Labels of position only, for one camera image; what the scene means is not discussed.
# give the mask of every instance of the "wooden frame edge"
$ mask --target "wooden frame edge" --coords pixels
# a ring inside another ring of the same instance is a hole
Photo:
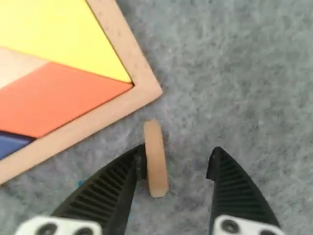
[[[86,1],[130,74],[134,87],[1,160],[0,184],[133,113],[162,94],[117,3],[114,0]],[[109,14],[103,14],[101,9],[110,9],[107,11]]]

